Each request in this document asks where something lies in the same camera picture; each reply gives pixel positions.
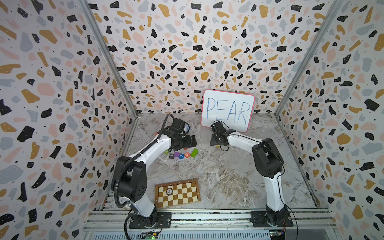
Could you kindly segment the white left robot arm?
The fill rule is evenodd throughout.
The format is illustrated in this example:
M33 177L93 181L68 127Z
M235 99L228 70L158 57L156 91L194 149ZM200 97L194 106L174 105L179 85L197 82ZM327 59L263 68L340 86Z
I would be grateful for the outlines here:
M187 122L167 114L154 139L129 157L118 158L111 181L116 207L129 206L140 217L156 217L156 206L146 195L147 168L165 151L195 147L196 138L189 131Z

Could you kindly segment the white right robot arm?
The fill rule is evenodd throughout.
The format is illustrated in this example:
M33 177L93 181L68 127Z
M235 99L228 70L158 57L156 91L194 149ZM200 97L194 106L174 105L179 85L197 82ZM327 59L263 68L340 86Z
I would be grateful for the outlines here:
M266 187L266 221L272 226L279 225L288 213L281 184L284 172L282 155L272 139L251 138L235 130L227 130L224 125L222 121L211 125L213 134L210 145L237 147L253 155L256 170L263 176Z

